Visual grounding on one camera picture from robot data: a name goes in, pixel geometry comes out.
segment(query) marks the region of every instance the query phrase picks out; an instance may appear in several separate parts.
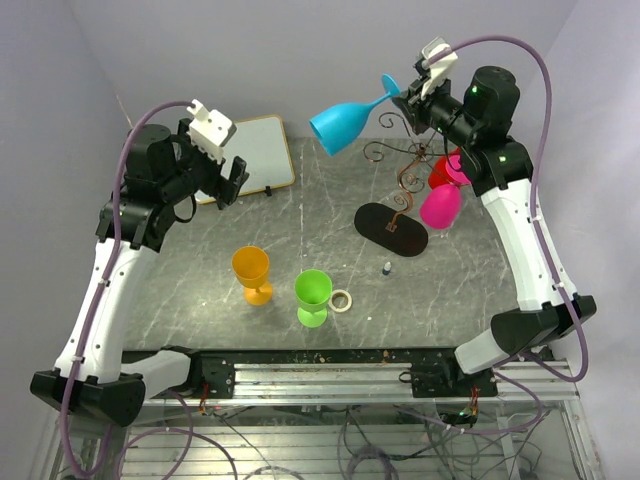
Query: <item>white wall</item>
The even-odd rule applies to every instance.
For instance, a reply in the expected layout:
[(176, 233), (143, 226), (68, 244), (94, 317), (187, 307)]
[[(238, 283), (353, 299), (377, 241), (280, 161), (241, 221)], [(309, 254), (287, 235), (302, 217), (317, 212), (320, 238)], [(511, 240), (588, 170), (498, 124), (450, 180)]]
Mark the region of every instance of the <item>white wall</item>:
[[(455, 43), (511, 34), (546, 53), (576, 0), (72, 0), (76, 18), (127, 112), (197, 97), (235, 119), (280, 114), (289, 135), (345, 101), (380, 96), (390, 73), (406, 86), (420, 49), (437, 35)], [(514, 48), (470, 48), (453, 76), (499, 61), (521, 86), (535, 72)], [(391, 108), (378, 107), (378, 113)], [(177, 119), (177, 113), (159, 118)], [(373, 121), (367, 135), (390, 135)], [(394, 129), (396, 135), (402, 130)]]
[(62, 0), (0, 2), (0, 478), (28, 477), (50, 407), (29, 393), (75, 322), (127, 132)]
[[(579, 389), (614, 480), (638, 478), (639, 17), (637, 0), (581, 0), (546, 57), (555, 106), (540, 198), (564, 266), (598, 304), (585, 324), (591, 368)], [(542, 107), (534, 82), (518, 112), (532, 147)], [(555, 352), (578, 367), (575, 335)]]

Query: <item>cup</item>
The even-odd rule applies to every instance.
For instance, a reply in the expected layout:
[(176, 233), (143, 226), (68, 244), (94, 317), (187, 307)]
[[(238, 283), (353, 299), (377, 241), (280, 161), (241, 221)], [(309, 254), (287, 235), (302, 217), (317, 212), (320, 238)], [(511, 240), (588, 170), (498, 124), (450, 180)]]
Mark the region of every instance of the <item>cup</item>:
[(269, 256), (258, 247), (242, 247), (233, 254), (231, 267), (244, 286), (244, 298), (251, 305), (264, 305), (273, 295), (268, 281)]
[(298, 320), (305, 327), (319, 327), (327, 319), (327, 304), (333, 291), (329, 275), (320, 270), (305, 270), (296, 278)]

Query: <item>table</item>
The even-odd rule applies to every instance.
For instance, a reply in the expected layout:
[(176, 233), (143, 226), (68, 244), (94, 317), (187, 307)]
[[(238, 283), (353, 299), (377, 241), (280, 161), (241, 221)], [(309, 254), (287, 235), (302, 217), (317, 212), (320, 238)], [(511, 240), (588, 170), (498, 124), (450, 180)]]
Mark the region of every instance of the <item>table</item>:
[[(486, 329), (494, 314), (515, 308), (515, 285), (497, 231), (469, 187), (455, 224), (430, 230), (429, 245), (418, 257), (398, 257), (356, 232), (353, 216), (360, 205), (375, 201), (398, 208), (396, 172), (410, 161), (388, 152), (371, 163), (362, 154), (366, 143), (358, 140), (328, 157), (315, 139), (291, 139), (292, 186), (272, 197), (241, 197), (224, 211), (201, 206), (191, 223), (175, 224), (142, 287), (125, 349), (456, 346)], [(427, 167), (416, 174), (426, 178)], [(419, 218), (428, 191), (415, 196), (411, 217)], [(189, 210), (177, 208), (181, 216)], [(234, 251), (244, 245), (270, 256), (274, 297), (262, 307), (245, 302), (231, 270)], [(386, 261), (392, 270), (383, 276)], [(330, 311), (316, 329), (296, 317), (293, 284), (309, 268), (327, 272), (334, 288), (353, 297), (348, 312)]]

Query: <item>gray wall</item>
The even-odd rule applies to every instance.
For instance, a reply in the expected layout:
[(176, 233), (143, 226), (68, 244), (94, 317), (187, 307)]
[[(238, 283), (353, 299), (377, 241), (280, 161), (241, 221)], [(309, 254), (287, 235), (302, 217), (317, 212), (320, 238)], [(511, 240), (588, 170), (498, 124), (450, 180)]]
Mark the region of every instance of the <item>gray wall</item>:
[(62, 1), (0, 2), (0, 478), (27, 478), (51, 368), (89, 280), (98, 212), (127, 131)]
[[(640, 4), (581, 0), (547, 56), (555, 107), (540, 200), (564, 266), (598, 314), (585, 325), (591, 355), (578, 384), (607, 478), (638, 478), (640, 401)], [(533, 147), (542, 86), (521, 105)], [(575, 334), (556, 346), (579, 368)]]
[[(546, 53), (576, 0), (72, 0), (98, 61), (135, 118), (150, 105), (197, 97), (242, 119), (280, 114), (293, 136), (338, 102), (380, 96), (380, 74), (406, 86), (416, 54), (435, 36), (449, 42), (503, 33)], [(466, 50), (457, 91), (498, 61), (526, 87), (535, 64), (504, 45)], [(378, 113), (391, 105), (378, 107)], [(160, 117), (168, 121), (169, 116)], [(377, 126), (367, 135), (402, 135)]]

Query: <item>black oval base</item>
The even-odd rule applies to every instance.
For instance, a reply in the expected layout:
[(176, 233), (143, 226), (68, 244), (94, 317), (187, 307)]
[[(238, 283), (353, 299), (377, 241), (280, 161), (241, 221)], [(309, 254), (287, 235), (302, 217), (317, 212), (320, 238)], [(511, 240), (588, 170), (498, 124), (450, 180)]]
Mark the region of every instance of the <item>black oval base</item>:
[(420, 255), (429, 242), (427, 230), (414, 219), (400, 215), (395, 232), (390, 232), (387, 225), (395, 213), (381, 203), (367, 203), (358, 209), (353, 223), (360, 235), (401, 257)]

